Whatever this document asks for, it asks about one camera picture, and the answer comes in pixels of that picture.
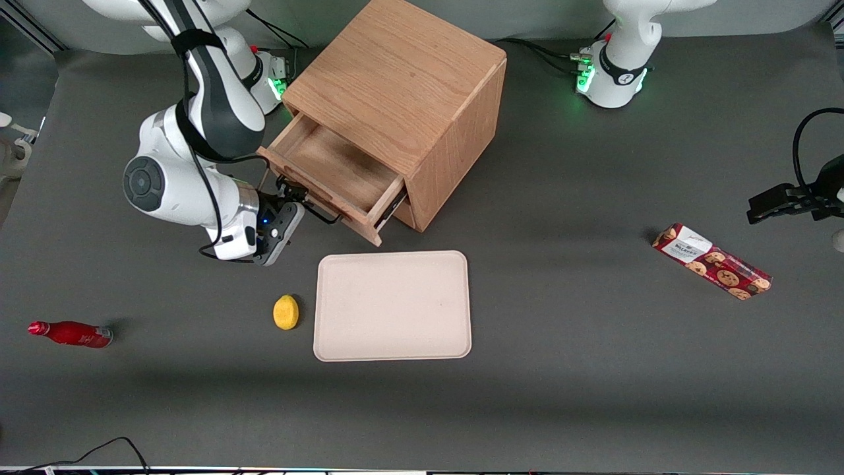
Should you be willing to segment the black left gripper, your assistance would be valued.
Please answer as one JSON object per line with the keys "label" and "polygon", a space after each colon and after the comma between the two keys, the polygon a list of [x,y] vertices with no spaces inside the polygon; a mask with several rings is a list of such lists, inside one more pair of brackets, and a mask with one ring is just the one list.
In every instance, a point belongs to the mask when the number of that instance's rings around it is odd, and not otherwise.
{"label": "black left gripper", "polygon": [[804,187],[780,183],[748,200],[748,223],[757,225],[763,220],[790,214],[810,212],[812,219],[843,218],[843,154],[820,169],[813,183]]}

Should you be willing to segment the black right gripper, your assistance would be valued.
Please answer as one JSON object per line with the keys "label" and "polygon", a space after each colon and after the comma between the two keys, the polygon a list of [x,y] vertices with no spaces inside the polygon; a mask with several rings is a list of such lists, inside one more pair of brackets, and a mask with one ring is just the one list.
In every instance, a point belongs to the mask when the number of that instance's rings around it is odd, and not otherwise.
{"label": "black right gripper", "polygon": [[258,192],[257,230],[285,230],[292,225],[292,202],[307,206],[308,190],[283,175],[278,176],[278,195]]}

